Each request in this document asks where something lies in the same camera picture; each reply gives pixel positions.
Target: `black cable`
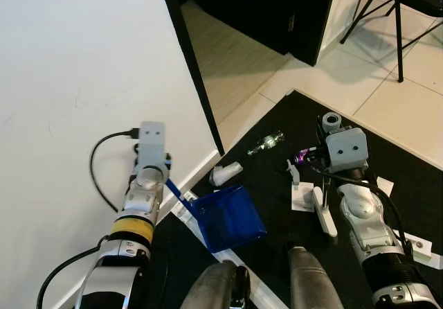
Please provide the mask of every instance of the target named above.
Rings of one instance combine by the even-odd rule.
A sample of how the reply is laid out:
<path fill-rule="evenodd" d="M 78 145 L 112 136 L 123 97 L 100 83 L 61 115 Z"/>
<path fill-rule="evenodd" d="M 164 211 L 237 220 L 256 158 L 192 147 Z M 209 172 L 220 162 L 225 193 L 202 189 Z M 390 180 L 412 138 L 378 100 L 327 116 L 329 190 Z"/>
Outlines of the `black cable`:
<path fill-rule="evenodd" d="M 368 188 L 369 190 L 371 190 L 371 192 L 373 192 L 375 195 L 377 195 L 377 197 L 380 198 L 380 200 L 387 203 L 389 205 L 389 208 L 392 211 L 392 214 L 394 215 L 395 221 L 397 223 L 397 228 L 399 229 L 400 242 L 401 242 L 401 246 L 403 247 L 404 253 L 407 256 L 412 256 L 410 246 L 408 246 L 406 243 L 406 236 L 404 235 L 403 225 L 401 223 L 400 214 L 397 210 L 397 207 L 395 206 L 394 202 L 390 199 L 390 197 L 388 195 L 386 195 L 386 193 L 383 190 L 381 190 L 378 186 L 375 186 L 374 184 L 358 181 L 355 179 L 350 179 L 348 177 L 344 177 L 344 176 L 340 176 L 340 175 L 327 173 L 327 172 L 319 170 L 315 167 L 311 167 L 311 168 L 315 172 L 317 172 L 323 176 L 329 177 L 331 179 L 337 179 L 337 180 L 345 182 L 345 183 L 354 184 L 356 186 L 363 186 L 365 188 Z"/>
<path fill-rule="evenodd" d="M 94 184 L 95 188 L 97 189 L 98 193 L 103 198 L 103 200 L 106 202 L 106 204 L 108 204 L 111 207 L 111 209 L 113 209 L 115 212 L 118 212 L 118 209 L 114 204 L 111 203 L 108 197 L 106 197 L 106 195 L 103 193 L 102 189 L 99 187 L 97 183 L 96 175 L 94 174 L 94 169 L 93 169 L 93 160 L 96 150 L 98 149 L 100 144 L 103 143 L 104 141 L 107 141 L 110 138 L 117 136 L 130 136 L 131 138 L 135 139 L 138 138 L 138 129 L 134 128 L 128 131 L 116 132 L 114 134 L 109 134 L 106 137 L 101 138 L 101 140 L 99 140 L 92 149 L 91 155 L 89 157 L 89 174 L 91 175 L 92 183 Z"/>
<path fill-rule="evenodd" d="M 44 297 L 44 293 L 46 291 L 46 289 L 49 286 L 49 283 L 54 279 L 54 277 L 60 272 L 62 271 L 66 266 L 78 261 L 79 259 L 86 257 L 90 254 L 93 254 L 94 252 L 97 252 L 102 244 L 102 242 L 104 240 L 106 240 L 108 238 L 108 235 L 103 236 L 100 241 L 98 241 L 98 244 L 96 247 L 91 248 L 89 250 L 86 250 L 78 255 L 75 255 L 74 257 L 71 257 L 70 259 L 68 259 L 67 261 L 64 261 L 62 264 L 58 265 L 45 279 L 45 281 L 43 282 L 40 291 L 39 291 L 39 295 L 37 297 L 37 309 L 42 309 L 43 308 L 43 297 Z"/>
<path fill-rule="evenodd" d="M 167 254 L 165 279 L 163 280 L 163 286 L 161 287 L 161 291 L 160 291 L 160 300 L 159 300 L 159 308 L 160 309 L 163 307 L 163 300 L 165 299 L 165 291 L 166 291 L 166 285 L 168 284 L 168 279 L 169 279 L 169 255 Z"/>
<path fill-rule="evenodd" d="M 396 233 L 394 233 L 394 235 L 395 235 L 395 238 L 398 239 L 398 241 L 401 241 L 401 238 Z"/>
<path fill-rule="evenodd" d="M 434 299 L 438 302 L 439 306 L 443 306 L 443 297 L 442 295 L 430 284 L 426 281 L 423 274 L 418 269 L 417 263 L 415 264 L 415 271 L 418 274 L 418 277 L 422 280 L 422 283 L 426 286 L 428 286 L 429 290 L 431 291 L 431 294 L 434 296 Z"/>

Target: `yellow band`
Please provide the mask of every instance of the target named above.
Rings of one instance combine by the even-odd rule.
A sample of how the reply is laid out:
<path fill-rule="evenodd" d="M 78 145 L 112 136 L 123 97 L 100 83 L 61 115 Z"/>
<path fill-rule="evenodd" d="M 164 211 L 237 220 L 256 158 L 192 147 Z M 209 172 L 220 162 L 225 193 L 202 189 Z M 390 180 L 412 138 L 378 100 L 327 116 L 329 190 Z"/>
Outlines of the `yellow band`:
<path fill-rule="evenodd" d="M 125 218 L 114 222 L 111 234 L 117 233 L 118 231 L 130 231 L 131 233 L 135 233 L 144 237 L 146 240 L 149 241 L 149 243 L 151 243 L 154 228 L 150 223 L 146 221 L 134 218 Z"/>

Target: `baseboard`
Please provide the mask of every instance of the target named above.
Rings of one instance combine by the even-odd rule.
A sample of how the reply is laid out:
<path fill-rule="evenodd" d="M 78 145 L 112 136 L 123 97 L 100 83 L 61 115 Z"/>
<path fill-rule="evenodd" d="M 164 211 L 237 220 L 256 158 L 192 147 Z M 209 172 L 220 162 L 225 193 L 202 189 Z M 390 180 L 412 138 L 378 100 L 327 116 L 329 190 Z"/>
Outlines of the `baseboard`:
<path fill-rule="evenodd" d="M 352 21 L 349 23 L 348 26 L 346 26 L 345 28 L 343 28 L 343 30 L 340 30 L 340 33 L 338 33 L 336 35 L 336 37 L 326 46 L 322 47 L 322 49 L 320 50 L 320 53 L 318 54 L 318 59 L 317 59 L 317 64 L 320 63 L 320 61 L 325 58 L 329 53 L 331 53 L 331 51 L 333 51 L 338 43 L 340 42 L 340 39 L 343 36 L 343 33 L 349 28 L 349 26 L 351 26 Z"/>
<path fill-rule="evenodd" d="M 209 171 L 211 170 L 217 162 L 221 159 L 219 151 L 213 150 L 194 170 L 179 184 L 177 184 L 177 188 L 180 189 L 181 192 L 185 192 L 190 190 L 197 182 Z M 162 219 L 168 215 L 171 211 L 171 208 L 177 203 L 177 198 L 173 196 L 172 193 L 169 193 L 166 197 L 163 198 L 163 203 L 160 206 L 159 217 L 157 219 L 157 224 L 162 221 Z M 79 281 L 77 285 L 75 285 L 69 292 L 66 293 L 66 296 L 63 297 L 54 307 L 53 309 L 72 309 L 75 305 L 75 301 L 78 297 L 78 290 L 82 285 L 83 280 Z"/>

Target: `black mat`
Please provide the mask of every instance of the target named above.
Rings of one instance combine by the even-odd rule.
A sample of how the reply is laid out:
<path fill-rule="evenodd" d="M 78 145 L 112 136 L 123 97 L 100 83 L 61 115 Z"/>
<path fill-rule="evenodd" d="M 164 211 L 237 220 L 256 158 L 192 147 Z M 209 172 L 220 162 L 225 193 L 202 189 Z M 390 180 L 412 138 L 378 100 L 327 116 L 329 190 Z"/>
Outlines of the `black mat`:
<path fill-rule="evenodd" d="M 222 159 L 220 164 L 223 166 L 234 161 L 243 165 L 243 172 L 224 187 L 244 185 L 268 231 L 265 238 L 234 251 L 290 307 L 289 270 L 282 248 L 286 242 L 295 241 L 321 262 L 345 308 L 373 308 L 372 293 L 351 248 L 349 228 L 339 213 L 340 200 L 335 190 L 329 193 L 329 201 L 338 229 L 336 244 L 325 236 L 315 213 L 291 210 L 291 179 L 285 172 L 286 159 L 302 148 L 317 144 L 316 117 L 328 111 L 293 92 L 283 98 Z M 353 124 L 345 118 L 343 122 L 345 125 Z M 246 151 L 259 139 L 276 130 L 284 132 L 285 141 L 254 157 L 246 156 Z M 404 220 L 405 231 L 432 241 L 433 251 L 443 254 L 442 172 L 376 134 L 365 132 L 370 148 L 370 168 L 376 175 L 395 183 L 391 198 Z M 320 185 L 320 177 L 311 170 L 302 170 L 301 179 Z M 208 176 L 193 188 L 200 196 L 213 190 Z M 183 250 L 193 251 L 194 247 L 187 246 Z M 420 265 L 420 270 L 441 293 L 443 274 L 423 265 Z"/>
<path fill-rule="evenodd" d="M 169 277 L 161 306 L 159 295 L 168 261 Z M 179 309 L 200 274 L 214 263 L 218 263 L 214 256 L 184 223 L 169 213 L 155 229 L 148 281 L 149 294 L 144 308 Z M 257 309 L 253 303 L 251 309 Z"/>

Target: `door frame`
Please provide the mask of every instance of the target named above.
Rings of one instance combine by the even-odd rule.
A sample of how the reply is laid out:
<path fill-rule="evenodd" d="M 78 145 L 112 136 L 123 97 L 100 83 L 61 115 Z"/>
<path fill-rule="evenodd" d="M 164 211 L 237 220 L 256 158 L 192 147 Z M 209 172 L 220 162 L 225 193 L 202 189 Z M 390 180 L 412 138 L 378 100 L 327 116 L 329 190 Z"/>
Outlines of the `door frame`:
<path fill-rule="evenodd" d="M 208 94 L 206 93 L 203 78 L 201 77 L 199 65 L 197 64 L 197 59 L 195 57 L 194 49 L 191 44 L 191 39 L 189 38 L 188 29 L 186 28 L 185 19 L 181 13 L 179 0 L 165 0 L 166 6 L 172 20 L 172 25 L 174 25 L 175 33 L 177 34 L 177 39 L 179 40 L 181 51 L 185 57 L 186 64 L 188 65 L 191 78 L 194 82 L 195 89 L 199 95 L 201 106 L 206 116 L 206 120 L 209 124 L 211 134 L 215 145 L 221 156 L 225 154 L 222 139 L 220 138 L 219 130 L 217 129 L 217 124 L 215 122 L 213 110 L 210 107 Z"/>

